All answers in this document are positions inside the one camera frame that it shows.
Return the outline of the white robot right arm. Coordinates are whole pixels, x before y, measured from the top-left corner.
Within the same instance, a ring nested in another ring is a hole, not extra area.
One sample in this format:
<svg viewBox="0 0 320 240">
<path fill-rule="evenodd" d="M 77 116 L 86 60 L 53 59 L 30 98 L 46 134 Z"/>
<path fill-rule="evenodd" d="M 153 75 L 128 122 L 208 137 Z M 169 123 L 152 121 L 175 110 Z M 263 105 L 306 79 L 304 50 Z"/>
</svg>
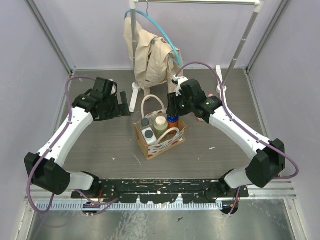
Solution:
<svg viewBox="0 0 320 240">
<path fill-rule="evenodd" d="M 237 188 L 247 185 L 264 188 L 285 169 L 285 145 L 281 140 L 271 141 L 254 131 L 218 97 L 206 96 L 197 80 L 175 77 L 172 83 L 176 91 L 167 96 L 167 115 L 182 117 L 193 113 L 226 134 L 251 160 L 248 166 L 232 169 L 219 178 L 218 187 L 223 196 L 231 197 Z"/>
</svg>

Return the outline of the pink bottle pink cap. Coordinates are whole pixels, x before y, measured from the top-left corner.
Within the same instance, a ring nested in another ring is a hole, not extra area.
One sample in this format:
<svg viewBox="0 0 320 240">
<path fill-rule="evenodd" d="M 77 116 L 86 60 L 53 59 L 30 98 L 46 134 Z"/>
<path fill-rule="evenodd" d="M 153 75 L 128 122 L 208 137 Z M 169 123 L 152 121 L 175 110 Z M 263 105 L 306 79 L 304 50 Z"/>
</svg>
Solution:
<svg viewBox="0 0 320 240">
<path fill-rule="evenodd" d="M 214 97 L 214 94 L 213 94 L 213 93 L 210 93 L 210 94 L 208 95 L 208 97 L 209 97 L 209 98 L 210 98 L 210 97 Z M 202 118 L 198 118 L 198 121 L 201 122 L 201 123 L 205 123 L 205 122 L 206 122 L 206 121 L 203 120 Z"/>
</svg>

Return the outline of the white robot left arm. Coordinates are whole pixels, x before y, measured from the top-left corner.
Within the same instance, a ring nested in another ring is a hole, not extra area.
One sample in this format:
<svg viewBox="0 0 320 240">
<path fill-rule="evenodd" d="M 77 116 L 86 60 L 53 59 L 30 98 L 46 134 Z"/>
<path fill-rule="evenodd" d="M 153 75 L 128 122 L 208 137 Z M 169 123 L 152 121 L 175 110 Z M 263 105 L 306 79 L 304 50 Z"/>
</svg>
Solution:
<svg viewBox="0 0 320 240">
<path fill-rule="evenodd" d="M 88 198 L 100 193 L 99 178 L 92 173 L 66 171 L 63 166 L 70 150 L 93 122 L 130 116 L 127 95 L 113 80 L 98 77 L 93 88 L 68 102 L 69 113 L 52 138 L 36 153 L 24 158 L 28 185 L 54 195 L 80 190 Z"/>
</svg>

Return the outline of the orange bottle blue pump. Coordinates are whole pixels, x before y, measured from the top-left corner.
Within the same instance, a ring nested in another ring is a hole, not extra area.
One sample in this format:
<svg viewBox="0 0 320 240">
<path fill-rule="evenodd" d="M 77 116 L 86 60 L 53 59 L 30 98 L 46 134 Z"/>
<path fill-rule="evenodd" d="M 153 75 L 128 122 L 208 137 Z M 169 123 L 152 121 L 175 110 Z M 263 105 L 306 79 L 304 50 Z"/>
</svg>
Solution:
<svg viewBox="0 0 320 240">
<path fill-rule="evenodd" d="M 167 122 L 168 122 L 168 129 L 179 127 L 179 117 L 178 116 L 171 117 L 170 115 L 168 115 Z"/>
</svg>

